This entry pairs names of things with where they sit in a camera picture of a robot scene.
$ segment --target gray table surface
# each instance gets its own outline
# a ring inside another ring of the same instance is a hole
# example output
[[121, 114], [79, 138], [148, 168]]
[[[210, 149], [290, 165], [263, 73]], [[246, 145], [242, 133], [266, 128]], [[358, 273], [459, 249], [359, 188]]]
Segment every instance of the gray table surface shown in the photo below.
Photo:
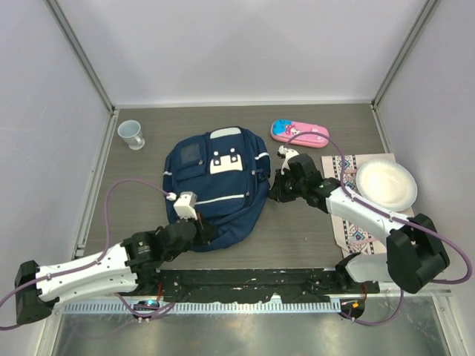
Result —
[[[118, 124], [135, 119], [142, 125], [145, 147], [133, 151], [117, 136], [111, 144], [85, 254], [103, 249], [103, 203], [108, 187], [134, 177], [161, 185], [165, 157], [182, 139], [226, 126], [239, 125], [263, 137], [271, 154], [272, 170], [281, 166], [275, 155], [280, 145], [270, 136], [276, 119], [312, 122], [328, 128], [346, 154], [379, 154], [383, 146], [366, 104], [273, 105], [211, 108], [155, 108], [121, 110]], [[336, 149], [304, 148], [321, 169], [321, 156]], [[110, 204], [111, 239], [119, 243], [138, 231], [166, 225], [163, 198], [150, 188], [129, 183], [119, 186]], [[331, 267], [341, 259], [330, 216], [310, 208], [303, 200], [278, 204], [268, 200], [254, 231], [242, 243], [204, 254], [187, 252], [163, 268], [309, 268]]]

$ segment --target white cup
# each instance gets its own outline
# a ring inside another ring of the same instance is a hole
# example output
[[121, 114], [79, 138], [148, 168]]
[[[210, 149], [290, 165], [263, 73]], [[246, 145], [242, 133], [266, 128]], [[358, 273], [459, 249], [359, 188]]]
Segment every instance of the white cup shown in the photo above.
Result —
[[145, 145], [142, 138], [142, 128], [140, 123], [135, 120], [127, 120], [119, 125], [117, 133], [132, 150], [139, 150]]

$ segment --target metal frame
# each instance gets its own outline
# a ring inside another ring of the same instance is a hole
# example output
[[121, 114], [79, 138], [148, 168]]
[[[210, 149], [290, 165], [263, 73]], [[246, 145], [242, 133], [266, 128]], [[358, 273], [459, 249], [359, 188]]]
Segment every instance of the metal frame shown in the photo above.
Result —
[[455, 316], [453, 297], [433, 297], [433, 304], [451, 355], [472, 355]]
[[74, 33], [71, 25], [69, 24], [68, 19], [66, 19], [66, 16], [62, 11], [61, 6], [59, 6], [58, 4], [58, 1], [44, 0], [44, 2], [53, 14], [53, 17], [58, 23], [59, 29], [61, 30], [61, 32], [63, 32], [66, 39], [68, 40], [74, 54], [76, 54], [79, 63], [86, 72], [86, 75], [90, 79], [92, 85], [96, 88], [97, 93], [104, 102], [104, 105], [106, 106], [107, 110], [112, 113], [114, 111], [114, 105], [112, 104], [111, 100], [109, 99], [109, 96], [105, 92], [105, 89], [99, 77], [97, 76], [96, 71], [94, 70], [91, 62], [89, 61], [88, 56], [86, 56], [84, 49], [79, 43], [79, 40], [76, 37], [76, 34]]
[[411, 27], [406, 39], [403, 42], [401, 49], [399, 50], [396, 58], [394, 59], [389, 71], [384, 78], [381, 87], [379, 87], [378, 92], [374, 100], [372, 101], [372, 106], [377, 110], [381, 100], [386, 94], [387, 89], [390, 87], [393, 82], [396, 74], [399, 72], [399, 69], [403, 65], [404, 61], [407, 58], [410, 50], [414, 47], [419, 35], [422, 33], [425, 25], [429, 21], [430, 17], [434, 14], [437, 5], [439, 5], [440, 0], [427, 0], [422, 7], [419, 15], [417, 16], [416, 21]]
[[117, 109], [155, 109], [155, 108], [208, 108], [219, 106], [265, 106], [265, 105], [334, 105], [334, 104], [371, 104], [371, 99], [354, 100], [256, 100], [243, 102], [169, 102], [163, 104], [131, 104], [116, 106]]
[[[114, 130], [118, 116], [118, 110], [115, 110], [111, 114], [104, 131], [104, 136], [102, 137], [102, 144], [97, 157], [96, 167], [93, 170], [93, 175], [88, 185], [88, 196], [85, 201], [84, 213], [79, 224], [76, 237], [76, 248], [72, 253], [72, 258], [80, 257], [84, 253], [83, 248], [85, 247], [85, 241], [87, 240], [89, 228], [91, 226], [94, 207], [96, 205], [97, 196], [99, 195], [99, 187], [101, 186], [102, 175], [104, 173], [105, 163], [107, 162], [107, 157], [111, 147], [112, 138], [114, 136]], [[55, 311], [48, 319], [46, 319], [41, 338], [39, 340], [38, 348], [36, 350], [36, 356], [51, 355], [53, 352], [54, 343], [56, 342], [56, 336], [59, 332], [61, 319], [62, 311]]]
[[96, 167], [93, 170], [93, 176], [88, 188], [88, 198], [85, 203], [84, 213], [82, 214], [81, 223], [79, 224], [79, 231], [76, 238], [76, 248], [74, 249], [73, 257], [84, 256], [84, 248], [88, 239], [89, 228], [91, 227], [92, 216], [96, 207], [97, 197], [99, 196], [99, 188], [101, 186], [102, 175], [105, 170], [105, 163], [111, 148], [112, 138], [114, 137], [115, 127], [117, 125], [117, 118], [119, 111], [115, 110], [111, 115], [107, 127], [102, 137], [102, 144], [97, 158]]
[[[65, 14], [62, 11], [62, 8], [58, 4], [57, 0], [44, 0], [45, 4], [48, 6], [50, 11], [53, 14], [53, 17], [57, 21], [60, 30], [65, 35], [65, 38], [69, 41], [73, 52], [75, 53], [79, 63], [86, 72], [86, 75], [91, 80], [91, 83], [96, 88], [97, 93], [101, 97], [102, 101], [106, 108], [110, 111], [111, 117], [109, 119], [107, 128], [105, 129], [105, 134], [102, 140], [102, 147], [99, 152], [98, 160], [96, 167], [94, 169], [94, 174], [91, 179], [91, 183], [88, 188], [88, 196], [85, 202], [85, 211], [82, 216], [82, 220], [79, 226], [77, 234], [77, 244], [75, 250], [75, 257], [81, 257], [84, 253], [83, 248], [88, 236], [88, 231], [91, 225], [91, 219], [94, 214], [94, 207], [96, 205], [97, 196], [99, 193], [99, 187], [102, 181], [102, 175], [105, 169], [105, 163], [107, 161], [109, 148], [111, 146], [112, 137], [114, 135], [114, 129], [117, 123], [117, 117], [119, 111], [115, 110], [114, 105], [112, 104], [110, 98], [108, 97], [99, 77], [96, 74], [91, 62], [89, 61], [87, 55], [85, 54], [84, 49], [82, 48], [76, 34], [69, 21], [66, 19]], [[173, 107], [196, 107], [196, 106], [249, 106], [249, 105], [308, 105], [308, 104], [342, 104], [342, 103], [368, 103], [371, 104], [371, 109], [375, 117], [376, 125], [379, 130], [381, 140], [384, 146], [385, 152], [390, 152], [390, 141], [387, 137], [386, 130], [384, 129], [384, 123], [381, 121], [379, 116], [379, 104], [381, 103], [384, 95], [387, 92], [387, 89], [390, 87], [392, 81], [394, 80], [396, 74], [399, 72], [404, 61], [407, 59], [407, 56], [410, 50], [415, 45], [420, 33], [422, 32], [424, 26], [434, 13], [437, 5], [440, 3], [440, 0], [427, 0], [425, 5], [421, 9], [419, 15], [417, 16], [413, 26], [411, 27], [404, 44], [399, 50], [396, 58], [394, 59], [392, 65], [390, 66], [387, 75], [384, 78], [384, 81], [381, 84], [374, 100], [350, 100], [350, 101], [291, 101], [291, 102], [190, 102], [190, 103], [170, 103], [164, 105], [155, 105], [155, 108], [173, 108]], [[121, 105], [121, 108], [141, 108], [140, 106], [135, 105]], [[450, 291], [445, 289], [437, 290], [426, 290], [421, 291], [424, 295], [436, 295], [433, 297], [434, 303], [436, 305], [437, 312], [439, 313], [439, 319], [441, 320], [442, 328], [446, 335], [446, 340], [449, 344], [450, 350], [453, 355], [467, 355], [468, 351], [466, 349], [465, 343], [461, 338], [461, 333], [456, 322], [456, 318], [451, 310], [453, 305], [451, 305], [452, 297], [449, 297], [448, 294]], [[393, 284], [388, 284], [387, 286], [381, 286], [381, 294], [374, 295], [371, 297], [386, 297], [386, 296], [396, 296], [399, 295], [399, 289]], [[334, 297], [349, 297], [349, 295], [335, 295]], [[44, 328], [42, 331], [41, 340], [39, 341], [37, 356], [46, 356], [50, 355], [53, 351], [54, 343], [56, 342], [56, 336], [59, 332], [59, 326], [62, 319], [62, 312], [57, 311], [55, 314], [51, 315], [45, 322]]]

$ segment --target pink pencil case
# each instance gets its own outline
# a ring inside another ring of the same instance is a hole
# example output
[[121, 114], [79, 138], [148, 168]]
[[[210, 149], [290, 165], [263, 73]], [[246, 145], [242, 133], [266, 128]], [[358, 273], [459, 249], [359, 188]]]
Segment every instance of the pink pencil case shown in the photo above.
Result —
[[[304, 131], [312, 131], [330, 137], [328, 130], [316, 124], [306, 124], [305, 122], [277, 120], [272, 124], [270, 134], [273, 139], [287, 142], [290, 138]], [[328, 140], [318, 135], [302, 135], [292, 141], [292, 144], [322, 148], [328, 145]]]

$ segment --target white wall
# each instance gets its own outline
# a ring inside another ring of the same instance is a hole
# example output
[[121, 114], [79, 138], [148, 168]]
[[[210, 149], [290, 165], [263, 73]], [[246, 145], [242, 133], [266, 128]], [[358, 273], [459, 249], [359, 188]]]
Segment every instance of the white wall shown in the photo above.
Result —
[[[380, 111], [398, 162], [419, 184], [416, 209], [475, 262], [474, 13], [474, 1], [441, 1]], [[449, 253], [449, 277], [461, 277], [465, 265]], [[474, 280], [454, 294], [473, 337]]]
[[[0, 294], [20, 263], [64, 262], [75, 234], [106, 109], [43, 1], [0, 12]], [[0, 324], [15, 322], [14, 299]], [[0, 332], [1, 354], [34, 355], [42, 324]]]
[[118, 105], [372, 99], [425, 0], [59, 0]]

